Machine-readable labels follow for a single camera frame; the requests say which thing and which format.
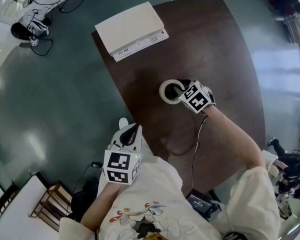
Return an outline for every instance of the shoe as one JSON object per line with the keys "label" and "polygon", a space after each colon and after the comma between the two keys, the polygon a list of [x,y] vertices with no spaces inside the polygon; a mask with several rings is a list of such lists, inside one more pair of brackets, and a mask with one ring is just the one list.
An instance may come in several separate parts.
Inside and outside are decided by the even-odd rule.
{"label": "shoe", "polygon": [[274,140],[276,140],[276,139],[277,139],[276,137],[272,137],[272,139],[270,139],[270,140],[268,141],[267,146],[268,146],[268,147],[272,146],[272,143],[273,143]]}
{"label": "shoe", "polygon": [[121,117],[119,120],[119,129],[121,130],[122,128],[128,125],[129,125],[128,119],[126,119],[125,117]]}

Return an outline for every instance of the brown table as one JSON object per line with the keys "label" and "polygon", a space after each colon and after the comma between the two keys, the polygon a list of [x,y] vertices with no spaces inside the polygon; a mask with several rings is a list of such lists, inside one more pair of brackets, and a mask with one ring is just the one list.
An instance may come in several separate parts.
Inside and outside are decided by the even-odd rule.
{"label": "brown table", "polygon": [[[172,164],[192,187],[193,151],[203,116],[159,96],[168,79],[198,79],[211,88],[217,107],[265,146],[265,121],[256,72],[238,25],[223,0],[176,0],[154,6],[169,38],[119,62],[107,53],[97,32],[94,42],[134,120],[156,156]],[[209,119],[199,138],[195,188],[201,192],[221,184],[243,165],[224,135]]]}

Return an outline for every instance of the cartoon print on shirt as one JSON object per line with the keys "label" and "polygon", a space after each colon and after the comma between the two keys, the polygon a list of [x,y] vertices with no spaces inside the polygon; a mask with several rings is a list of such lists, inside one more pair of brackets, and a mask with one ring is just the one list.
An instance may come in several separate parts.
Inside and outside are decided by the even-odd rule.
{"label": "cartoon print on shirt", "polygon": [[[173,218],[166,218],[161,224],[156,217],[164,212],[161,208],[165,205],[159,204],[157,201],[146,203],[144,209],[140,211],[130,211],[129,208],[118,210],[118,216],[112,217],[109,222],[126,226],[130,224],[131,229],[122,230],[119,235],[113,229],[106,240],[168,240],[169,238],[179,238],[181,236],[181,228],[184,233],[189,235],[198,230],[198,227],[186,217],[180,217],[178,222]],[[143,215],[141,220],[133,219],[134,216]]]}

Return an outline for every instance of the roll of tape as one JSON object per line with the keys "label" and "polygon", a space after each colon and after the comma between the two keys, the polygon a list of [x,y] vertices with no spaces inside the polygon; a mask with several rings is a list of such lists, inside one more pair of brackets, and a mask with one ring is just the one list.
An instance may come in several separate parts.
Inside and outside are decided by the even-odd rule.
{"label": "roll of tape", "polygon": [[171,105],[175,105],[175,104],[180,103],[181,100],[179,100],[178,98],[176,98],[176,99],[168,99],[168,98],[166,97],[166,95],[165,95],[166,87],[167,87],[168,85],[171,85],[171,84],[178,85],[178,86],[181,87],[182,90],[185,90],[184,85],[183,85],[180,81],[175,80],[175,79],[170,79],[170,80],[164,81],[164,82],[160,85],[160,88],[159,88],[159,94],[160,94],[161,99],[163,99],[166,103],[171,104]]}

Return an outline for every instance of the floor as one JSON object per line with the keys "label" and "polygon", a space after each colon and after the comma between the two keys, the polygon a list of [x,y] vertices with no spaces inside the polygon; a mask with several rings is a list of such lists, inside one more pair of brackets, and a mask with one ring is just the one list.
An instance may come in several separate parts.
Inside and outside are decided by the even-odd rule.
{"label": "floor", "polygon": [[[3,186],[9,180],[22,185],[29,173],[40,170],[48,181],[61,180],[72,189],[92,161],[102,162],[118,119],[131,116],[91,33],[97,23],[146,1],[156,5],[168,0],[84,0],[69,14],[54,9],[49,55],[40,57],[25,47],[11,51],[0,67]],[[291,150],[300,135],[300,50],[273,20],[266,0],[224,1],[255,66],[266,137],[278,137]],[[77,3],[72,0],[67,6]],[[98,174],[90,168],[84,179]],[[227,199],[227,186],[217,188],[221,199]]]}

